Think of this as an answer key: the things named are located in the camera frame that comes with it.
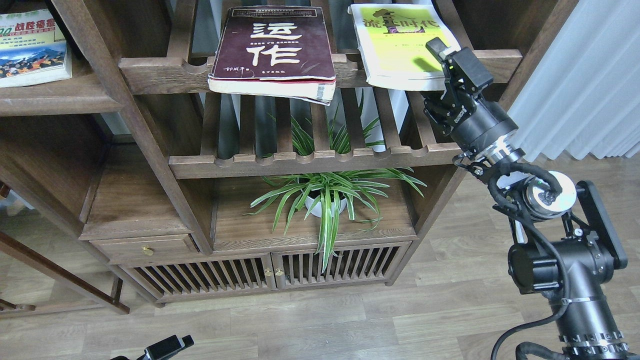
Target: spider plant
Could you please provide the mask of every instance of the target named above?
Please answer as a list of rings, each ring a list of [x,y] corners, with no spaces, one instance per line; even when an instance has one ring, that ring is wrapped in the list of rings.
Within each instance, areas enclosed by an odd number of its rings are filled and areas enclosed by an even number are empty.
[[[346,126],[344,125],[335,131],[336,115],[337,112],[334,113],[333,118],[327,123],[330,147],[337,153],[344,154],[351,151],[349,135],[347,133]],[[371,135],[372,130],[378,126],[379,122],[379,118],[376,118],[363,128],[365,139]],[[311,154],[314,151],[313,138],[293,117],[291,118],[291,125],[292,142],[295,151],[303,156]],[[366,146],[380,144],[383,145],[384,141],[367,142]],[[338,233],[339,202],[341,199],[346,199],[346,209],[349,214],[349,219],[352,221],[356,221],[354,211],[354,202],[356,200],[375,213],[377,217],[372,220],[357,220],[363,223],[372,223],[373,225],[369,229],[371,230],[374,229],[382,219],[380,215],[380,207],[375,195],[388,197],[383,189],[388,188],[389,185],[377,181],[378,179],[400,179],[408,183],[413,189],[422,195],[418,185],[426,185],[422,181],[409,176],[401,170],[412,171],[411,168],[379,168],[372,170],[282,175],[272,177],[271,179],[264,177],[265,182],[277,188],[255,199],[250,204],[250,207],[254,208],[259,204],[262,204],[262,206],[256,212],[247,215],[260,213],[272,205],[276,200],[280,199],[271,230],[275,230],[282,214],[286,211],[286,225],[284,229],[284,233],[286,234],[293,215],[297,211],[302,210],[305,205],[305,200],[310,194],[316,193],[317,196],[315,197],[312,205],[308,207],[305,219],[309,214],[311,214],[314,206],[317,204],[321,205],[320,232],[318,235],[316,254],[322,252],[322,271],[324,272],[326,270],[329,257],[334,254],[333,245]],[[289,199],[293,199],[293,202],[291,203],[291,207],[287,210],[286,206]]]

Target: cabinet door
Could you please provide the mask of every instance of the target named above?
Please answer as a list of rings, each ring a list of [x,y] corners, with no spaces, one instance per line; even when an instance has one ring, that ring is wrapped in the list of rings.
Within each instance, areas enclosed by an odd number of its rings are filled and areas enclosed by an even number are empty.
[[[224,256],[193,263],[125,268],[157,302],[254,293],[276,289],[269,254]]]
[[[336,247],[322,271],[320,254],[313,250],[271,253],[278,289],[382,282],[390,278],[410,241]]]

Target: laminate floor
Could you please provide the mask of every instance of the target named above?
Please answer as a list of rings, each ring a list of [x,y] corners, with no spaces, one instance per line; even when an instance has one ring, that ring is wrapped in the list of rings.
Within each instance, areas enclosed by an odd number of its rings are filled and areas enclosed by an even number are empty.
[[[598,186],[629,257],[627,269],[604,285],[605,293],[631,349],[640,352],[640,157],[539,163]],[[503,331],[550,314],[542,296],[520,295],[507,274],[509,227],[492,204],[481,183],[465,178],[391,287],[274,292],[157,309],[125,286],[122,300],[131,307],[129,315],[91,309],[0,320],[0,359],[136,359],[147,345],[172,334],[191,334],[195,340],[176,360],[487,359]],[[0,225],[13,224],[17,231],[17,223]],[[563,235],[559,224],[541,228],[552,240]],[[65,259],[69,270],[90,281],[99,281],[96,274],[106,271],[62,235],[39,241],[27,244]],[[12,287],[41,298],[61,296],[46,281],[41,283],[48,294],[21,284],[21,271],[0,258],[0,297]],[[561,350],[550,324],[512,336],[499,358],[513,359],[521,341]]]

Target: book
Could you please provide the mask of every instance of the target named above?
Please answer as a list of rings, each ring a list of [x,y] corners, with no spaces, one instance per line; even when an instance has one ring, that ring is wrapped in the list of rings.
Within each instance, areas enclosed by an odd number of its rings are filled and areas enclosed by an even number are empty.
[[[441,64],[425,44],[439,37],[455,50],[460,45],[432,4],[352,4],[348,11],[370,85],[444,90]]]
[[[329,105],[335,70],[322,8],[238,6],[227,21],[209,88]]]
[[[0,87],[71,78],[67,41],[47,9],[0,15]]]

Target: wooden drawer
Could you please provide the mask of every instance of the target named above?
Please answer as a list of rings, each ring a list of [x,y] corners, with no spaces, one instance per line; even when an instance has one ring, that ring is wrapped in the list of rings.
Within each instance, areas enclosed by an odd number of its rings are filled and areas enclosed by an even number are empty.
[[[156,259],[198,254],[189,234],[91,240],[90,243],[107,255],[110,264],[137,261],[146,263]]]

